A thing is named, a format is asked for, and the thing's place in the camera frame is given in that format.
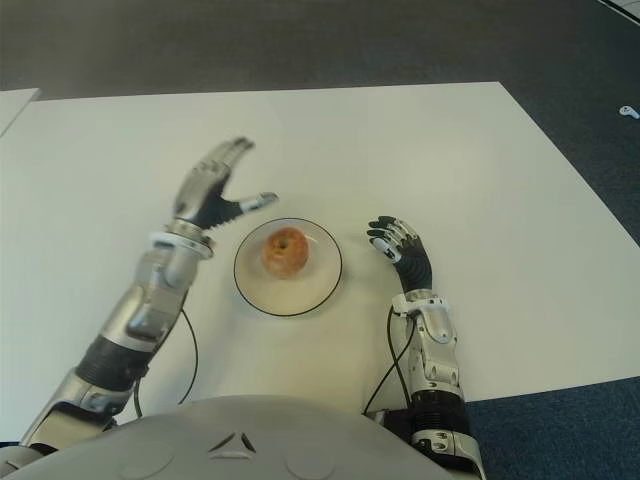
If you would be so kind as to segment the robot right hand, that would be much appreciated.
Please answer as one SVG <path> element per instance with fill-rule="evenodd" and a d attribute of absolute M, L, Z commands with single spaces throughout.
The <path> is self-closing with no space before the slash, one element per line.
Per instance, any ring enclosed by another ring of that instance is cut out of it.
<path fill-rule="evenodd" d="M 431 262 L 420 236 L 404 220 L 379 216 L 368 223 L 369 243 L 393 265 L 404 293 L 431 290 Z"/>

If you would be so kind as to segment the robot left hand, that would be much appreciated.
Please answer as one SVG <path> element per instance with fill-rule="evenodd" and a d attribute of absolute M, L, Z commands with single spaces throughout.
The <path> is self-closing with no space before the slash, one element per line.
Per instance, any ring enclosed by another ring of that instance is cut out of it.
<path fill-rule="evenodd" d="M 253 148 L 252 141 L 237 137 L 206 153 L 184 179 L 174 201 L 173 218 L 209 230 L 276 202 L 279 197 L 273 192 L 240 200 L 223 196 L 237 162 Z"/>

